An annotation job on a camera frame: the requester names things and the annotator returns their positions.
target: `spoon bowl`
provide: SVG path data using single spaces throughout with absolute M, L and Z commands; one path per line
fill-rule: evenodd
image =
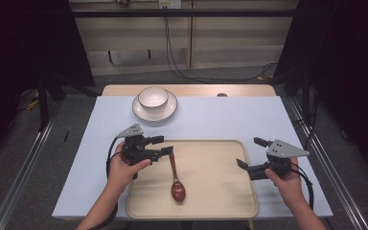
M 172 198 L 175 201 L 182 202 L 185 199 L 185 194 L 184 185 L 178 179 L 175 179 L 172 184 Z

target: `metal frame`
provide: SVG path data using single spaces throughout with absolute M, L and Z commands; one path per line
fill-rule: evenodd
M 293 17 L 296 10 L 73 10 L 72 12 L 50 12 L 74 17 Z
M 54 120 L 57 117 L 59 110 L 61 108 L 62 103 L 57 103 L 53 109 L 53 113 L 51 119 L 48 121 L 47 126 L 43 130 L 41 130 L 37 137 L 35 138 L 34 144 L 29 151 L 28 156 L 26 157 L 25 162 L 23 163 L 22 168 L 19 171 L 19 174 L 13 181 L 11 188 L 6 195 L 5 199 L 0 205 L 0 229 L 5 229 L 8 221 L 12 215 L 14 207 L 17 204 L 22 192 L 28 182 L 29 176 L 33 171 L 33 167 L 37 158 L 46 142 L 47 137 L 50 134 L 50 131 L 53 127 Z
M 295 100 L 291 100 L 290 105 L 297 119 L 303 120 L 303 110 L 300 104 Z M 318 137 L 314 132 L 311 133 L 311 128 L 303 122 L 302 128 L 307 137 L 310 137 L 310 144 L 312 146 L 312 149 L 315 152 L 315 155 L 318 158 L 322 168 L 324 169 L 325 174 L 330 179 L 333 189 L 336 192 L 336 195 L 338 196 L 340 202 L 342 203 L 342 206 L 345 209 L 346 214 L 351 220 L 353 226 L 356 230 L 368 229 L 366 220 L 361 214 L 357 204 L 355 203 L 345 184 L 342 182 L 342 179 L 337 173 L 336 168 L 334 167 L 334 164 L 332 163 L 330 157 L 325 152 L 325 149 L 322 147 L 322 144 L 319 141 Z

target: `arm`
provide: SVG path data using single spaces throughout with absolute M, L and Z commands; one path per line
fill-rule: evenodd
M 119 144 L 115 152 L 120 152 L 123 145 L 124 142 Z M 104 222 L 111 215 L 119 196 L 124 192 L 134 174 L 149 164 L 150 160 L 144 160 L 136 165 L 129 166 L 122 161 L 120 154 L 112 157 L 109 177 L 103 192 L 77 229 L 86 230 Z
M 297 158 L 292 157 L 291 162 L 298 164 Z M 298 168 L 291 165 L 292 169 L 298 171 Z M 289 173 L 283 179 L 280 178 L 274 171 L 267 169 L 264 171 L 269 179 L 279 188 L 283 202 L 294 215 L 298 226 L 301 230 L 325 230 L 325 226 L 316 216 L 315 212 L 310 208 L 307 201 L 304 199 L 301 190 L 300 175 L 294 172 Z

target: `saucer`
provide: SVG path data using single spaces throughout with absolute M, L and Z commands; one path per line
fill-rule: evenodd
M 162 122 L 167 120 L 177 109 L 177 98 L 172 92 L 168 90 L 166 90 L 166 92 L 169 94 L 169 99 L 167 100 L 166 108 L 163 111 L 149 113 L 146 111 L 146 108 L 139 103 L 139 96 L 136 96 L 132 103 L 133 113 L 138 118 L 148 122 Z

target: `electrical cord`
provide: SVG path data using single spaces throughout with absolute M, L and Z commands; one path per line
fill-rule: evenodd
M 306 174 L 306 172 L 304 172 L 303 171 L 303 169 L 301 169 L 301 167 L 299 167 L 297 164 L 294 164 L 294 163 L 290 163 L 291 165 L 293 165 L 293 166 L 295 166 L 295 167 L 297 167 L 301 172 L 303 172 L 303 174 L 304 174 L 304 176 L 306 177 L 306 178 L 308 178 L 308 176 L 307 176 L 307 174 Z
M 118 203 L 116 203 L 115 208 L 113 208 L 112 210 L 112 213 L 104 222 L 98 224 L 95 227 L 88 228 L 88 230 L 100 230 L 105 228 L 109 223 L 111 223 L 115 219 L 117 213 L 118 213 Z
M 265 72 L 267 72 L 273 65 L 276 65 L 278 62 L 273 62 L 273 63 L 268 63 L 266 65 L 263 66 L 263 70 L 261 73 L 259 73 L 256 76 L 252 76 L 250 78 L 245 78 L 245 79 L 215 79 L 215 78 L 190 78 L 188 76 L 186 76 L 185 74 L 183 74 L 177 67 L 176 63 L 175 63 L 175 59 L 174 59 L 174 55 L 173 55 L 173 49 L 172 49 L 172 43 L 170 40 L 170 27 L 169 27 L 169 19 L 167 17 L 164 17 L 164 23 L 165 23 L 165 33 L 166 33 L 166 57 L 167 57 L 167 62 L 170 68 L 170 71 L 177 77 L 181 78 L 181 79 L 187 79 L 187 80 L 192 80 L 192 81 L 198 81 L 198 82 L 202 82 L 202 83 L 206 83 L 209 84 L 210 82 L 207 81 L 249 81 L 249 80 L 254 80 L 258 77 L 261 77 L 262 75 L 265 75 Z M 170 56 L 172 57 L 172 64 L 174 66 L 174 69 L 177 73 L 174 72 L 174 70 L 172 69 L 172 65 L 170 64 L 170 58 L 169 58 L 169 53 Z
M 311 125 L 309 126 L 310 133 L 309 133 L 309 136 L 307 137 L 306 144 L 304 145 L 304 150 L 307 150 L 307 146 L 309 144 L 309 141 L 310 141 L 310 139 L 312 137 L 312 134 L 313 134 L 313 130 L 315 128 L 316 114 L 317 114 L 317 111 L 318 111 L 318 102 L 319 102 L 318 93 L 315 91 L 315 98 L 313 100 L 313 107 L 311 108 L 310 117 L 309 117 L 309 119 L 312 117 L 312 122 L 311 122 Z
M 299 174 L 306 181 L 306 185 L 307 185 L 307 188 L 309 190 L 309 197 L 310 197 L 309 205 L 310 205 L 310 208 L 313 210 L 313 189 L 312 189 L 312 183 L 310 182 L 309 178 L 307 177 L 307 175 L 305 173 L 300 173 L 299 171 L 296 171 L 294 169 L 289 169 L 289 170 L 291 172 L 293 172 L 293 173 Z
M 186 75 L 184 75 L 177 67 L 177 65 L 175 64 L 175 59 L 174 59 L 174 55 L 173 55 L 173 49 L 172 49 L 172 43 L 170 41 L 170 27 L 169 27 L 169 19 L 167 17 L 164 17 L 164 24 L 165 24 L 165 28 L 166 28 L 166 57 L 167 57 L 167 63 L 169 65 L 170 71 L 176 75 L 177 77 L 181 78 L 181 79 L 188 79 L 188 80 L 193 80 L 193 81 L 198 81 L 198 82 L 202 82 L 202 83 L 206 83 L 209 84 L 209 82 L 206 82 L 204 80 L 198 80 L 198 79 L 193 79 L 193 78 L 189 78 Z M 170 51 L 170 55 L 172 56 L 172 63 L 175 67 L 175 70 L 179 73 L 175 73 L 174 70 L 172 69 L 172 66 L 170 64 L 170 58 L 169 58 L 169 51 Z
M 113 139 L 112 144 L 109 147 L 108 156 L 106 158 L 106 178 L 109 177 L 110 161 L 112 160 L 112 157 L 113 157 L 113 156 L 111 157 L 110 155 L 112 154 L 112 149 L 113 149 L 113 146 L 115 145 L 116 140 L 118 140 L 118 137 L 115 137 L 115 139 Z

